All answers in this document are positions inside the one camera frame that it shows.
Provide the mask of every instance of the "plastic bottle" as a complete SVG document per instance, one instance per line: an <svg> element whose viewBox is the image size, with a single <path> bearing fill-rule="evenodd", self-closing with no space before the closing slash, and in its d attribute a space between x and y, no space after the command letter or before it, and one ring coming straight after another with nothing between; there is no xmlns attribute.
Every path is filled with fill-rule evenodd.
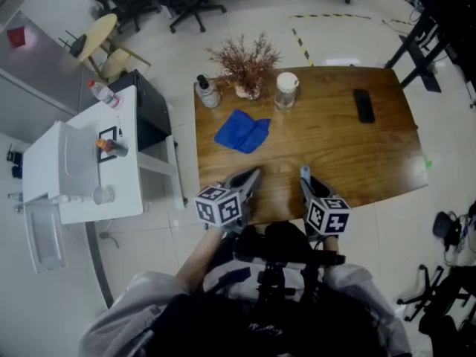
<svg viewBox="0 0 476 357"><path fill-rule="evenodd" d="M120 108L120 98L104 83L89 80L88 87L91 89L92 94L107 106L112 109Z"/></svg>
<svg viewBox="0 0 476 357"><path fill-rule="evenodd" d="M117 141L113 141L112 139L97 139L96 145L99 148L104 149L108 155L119 157L124 157L127 155L127 147L120 145Z"/></svg>
<svg viewBox="0 0 476 357"><path fill-rule="evenodd" d="M8 193L7 197L18 202L23 202L23 192Z"/></svg>
<svg viewBox="0 0 476 357"><path fill-rule="evenodd" d="M207 80L202 74L200 74L196 80L199 82L195 83L195 91L205 107L209 109L217 107L220 104L220 94L216 89L215 82Z"/></svg>

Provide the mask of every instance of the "glass cup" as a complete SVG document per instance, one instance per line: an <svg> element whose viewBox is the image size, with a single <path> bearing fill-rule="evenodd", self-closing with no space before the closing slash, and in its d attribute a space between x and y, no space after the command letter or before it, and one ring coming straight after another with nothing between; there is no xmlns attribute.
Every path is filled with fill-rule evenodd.
<svg viewBox="0 0 476 357"><path fill-rule="evenodd" d="M92 200L96 205L114 201L114 191L111 186L96 187L92 192Z"/></svg>

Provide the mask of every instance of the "white plastic container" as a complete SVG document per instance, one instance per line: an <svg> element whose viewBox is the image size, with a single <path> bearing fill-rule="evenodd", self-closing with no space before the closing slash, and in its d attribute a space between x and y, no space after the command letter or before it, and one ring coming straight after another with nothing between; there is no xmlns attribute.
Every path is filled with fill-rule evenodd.
<svg viewBox="0 0 476 357"><path fill-rule="evenodd" d="M116 110L120 108L120 98L104 83L89 80L88 87L92 94L107 106Z"/></svg>
<svg viewBox="0 0 476 357"><path fill-rule="evenodd" d="M277 76L274 104L282 110L290 109L298 95L299 79L293 73L284 72Z"/></svg>

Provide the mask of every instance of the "black table leg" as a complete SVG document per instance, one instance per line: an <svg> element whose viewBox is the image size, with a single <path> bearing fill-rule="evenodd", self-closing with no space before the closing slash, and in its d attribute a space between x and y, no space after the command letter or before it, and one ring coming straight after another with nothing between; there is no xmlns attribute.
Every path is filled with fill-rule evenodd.
<svg viewBox="0 0 476 357"><path fill-rule="evenodd" d="M420 16L417 24L408 34L407 39L402 43L399 50L393 55L392 59L387 62L385 68L392 68L398 62L400 57L407 51L408 46L416 39L416 37L423 31L427 21L430 19L430 13L427 13L426 10L423 11L422 15Z"/></svg>
<svg viewBox="0 0 476 357"><path fill-rule="evenodd" d="M435 58L438 57L438 54L440 54L449 44L449 41L447 39L442 39L437 43L437 46L435 46L433 49L431 49L430 53L428 53L428 56L425 57L425 60L420 63L419 65L416 66L416 68L400 83L400 86L402 89L407 87L412 80L414 80L420 73L422 73L430 63L433 62Z"/></svg>

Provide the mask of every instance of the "orange object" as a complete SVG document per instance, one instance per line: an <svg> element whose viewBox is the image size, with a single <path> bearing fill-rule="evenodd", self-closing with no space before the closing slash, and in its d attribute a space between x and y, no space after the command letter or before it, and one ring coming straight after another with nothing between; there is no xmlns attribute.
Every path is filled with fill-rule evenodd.
<svg viewBox="0 0 476 357"><path fill-rule="evenodd" d="M99 148L104 149L106 152L111 152L112 149L114 148L114 143L110 139L109 140L97 139L96 140L96 145Z"/></svg>
<svg viewBox="0 0 476 357"><path fill-rule="evenodd" d="M107 147L107 141L105 141L104 139L97 139L97 140L96 140L96 145L97 145L99 148L106 149L106 147Z"/></svg>

